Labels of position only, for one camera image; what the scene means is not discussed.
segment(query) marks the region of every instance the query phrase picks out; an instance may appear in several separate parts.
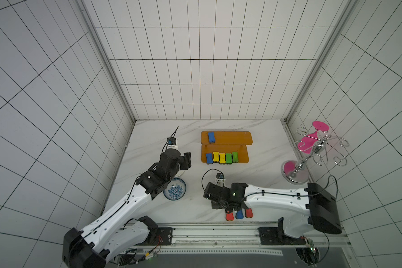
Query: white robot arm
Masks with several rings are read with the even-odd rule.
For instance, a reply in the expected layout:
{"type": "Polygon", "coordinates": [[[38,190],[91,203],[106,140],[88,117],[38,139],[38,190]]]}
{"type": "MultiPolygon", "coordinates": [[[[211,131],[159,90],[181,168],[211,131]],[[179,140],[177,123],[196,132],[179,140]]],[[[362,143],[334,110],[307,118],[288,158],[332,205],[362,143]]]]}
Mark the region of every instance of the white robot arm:
{"type": "Polygon", "coordinates": [[[103,268],[125,249],[142,242],[153,243],[158,225],[141,217],[131,228],[119,230],[131,215],[165,190],[179,170],[191,167],[191,153],[183,156],[176,149],[162,152],[158,163],[141,174],[132,189],[80,231],[72,228],[64,235],[63,261],[69,268],[103,268]]]}
{"type": "Polygon", "coordinates": [[[299,238],[314,229],[328,234],[342,232],[336,197],[315,183],[308,183],[307,188],[285,190],[245,183],[233,183],[227,188],[210,182],[204,197],[211,201],[213,209],[225,209],[227,213],[254,207],[294,211],[294,215],[279,219],[280,231],[290,238],[299,238]]]}

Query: plate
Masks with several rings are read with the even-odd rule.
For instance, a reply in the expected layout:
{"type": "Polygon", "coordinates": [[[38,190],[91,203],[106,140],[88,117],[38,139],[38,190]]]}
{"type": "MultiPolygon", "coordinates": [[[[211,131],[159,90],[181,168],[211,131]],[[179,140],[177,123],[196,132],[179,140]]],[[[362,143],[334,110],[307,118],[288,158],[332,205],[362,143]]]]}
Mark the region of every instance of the plate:
{"type": "Polygon", "coordinates": [[[186,192],[186,184],[180,178],[173,178],[164,190],[164,196],[169,200],[179,200],[186,192]]]}

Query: metal stand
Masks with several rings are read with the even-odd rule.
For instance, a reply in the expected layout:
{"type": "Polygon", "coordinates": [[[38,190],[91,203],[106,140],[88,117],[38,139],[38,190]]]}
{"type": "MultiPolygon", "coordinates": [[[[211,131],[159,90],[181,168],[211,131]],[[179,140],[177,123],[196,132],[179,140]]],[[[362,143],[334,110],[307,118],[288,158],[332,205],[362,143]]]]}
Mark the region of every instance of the metal stand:
{"type": "Polygon", "coordinates": [[[332,147],[335,151],[337,151],[342,158],[333,157],[333,162],[339,166],[345,166],[347,164],[347,158],[340,153],[337,149],[335,149],[332,145],[328,143],[333,139],[338,139],[338,143],[342,147],[348,147],[349,143],[347,140],[342,137],[331,136],[329,133],[329,126],[327,126],[323,122],[315,121],[313,122],[313,126],[316,127],[316,132],[312,134],[308,134],[308,131],[305,127],[300,127],[296,133],[304,136],[300,141],[294,142],[294,146],[296,150],[307,153],[308,156],[302,158],[299,161],[286,161],[283,163],[281,172],[283,177],[294,185],[303,185],[308,181],[309,173],[306,169],[306,163],[310,158],[313,158],[314,162],[317,165],[326,166],[329,162],[327,157],[327,150],[325,150],[326,145],[332,147]],[[325,157],[322,157],[320,153],[325,151],[325,157]]]}

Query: chrome spiral hook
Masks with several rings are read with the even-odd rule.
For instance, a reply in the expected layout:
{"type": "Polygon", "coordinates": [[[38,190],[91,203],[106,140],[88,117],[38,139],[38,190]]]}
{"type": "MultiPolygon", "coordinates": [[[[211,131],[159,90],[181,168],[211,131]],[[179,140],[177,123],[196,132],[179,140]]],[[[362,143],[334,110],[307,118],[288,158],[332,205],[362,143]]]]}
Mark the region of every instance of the chrome spiral hook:
{"type": "Polygon", "coordinates": [[[331,134],[329,134],[329,131],[322,130],[316,130],[316,132],[308,134],[308,130],[305,127],[298,128],[296,134],[306,137],[293,143],[296,150],[309,154],[306,157],[306,160],[308,160],[309,158],[313,158],[314,163],[316,163],[317,165],[326,166],[329,163],[329,158],[328,150],[326,150],[325,148],[326,145],[329,145],[339,154],[339,156],[334,156],[332,158],[333,162],[339,166],[347,165],[347,158],[337,149],[335,149],[333,145],[330,144],[332,140],[338,139],[338,142],[335,144],[339,144],[341,147],[348,147],[350,146],[350,144],[346,139],[342,137],[332,136],[331,134]],[[323,150],[325,151],[324,156],[320,154],[320,152],[322,152],[323,150]]]}

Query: white marble surface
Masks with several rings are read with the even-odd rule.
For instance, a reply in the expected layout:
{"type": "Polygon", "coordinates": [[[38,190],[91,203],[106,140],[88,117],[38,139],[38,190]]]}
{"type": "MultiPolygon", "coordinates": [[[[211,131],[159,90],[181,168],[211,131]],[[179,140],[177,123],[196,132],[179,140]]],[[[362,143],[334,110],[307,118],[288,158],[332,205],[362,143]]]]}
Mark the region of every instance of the white marble surface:
{"type": "MultiPolygon", "coordinates": [[[[153,163],[159,161],[166,138],[179,126],[176,134],[179,151],[191,152],[192,167],[180,176],[186,183],[185,195],[170,201],[163,194],[143,207],[132,217],[149,216],[157,223],[171,222],[226,222],[223,209],[213,210],[210,201],[203,198],[201,177],[208,169],[221,170],[226,186],[244,182],[260,187],[295,189],[281,175],[284,161],[296,159],[280,120],[211,120],[211,121],[137,121],[123,157],[119,172],[111,190],[106,209],[119,201],[132,187],[134,180],[153,163]],[[249,163],[207,165],[201,162],[201,132],[237,130],[250,131],[253,144],[247,146],[249,163]]],[[[204,177],[204,187],[215,182],[216,171],[204,177]]],[[[244,221],[277,221],[292,212],[254,208],[253,218],[244,221]]]]}

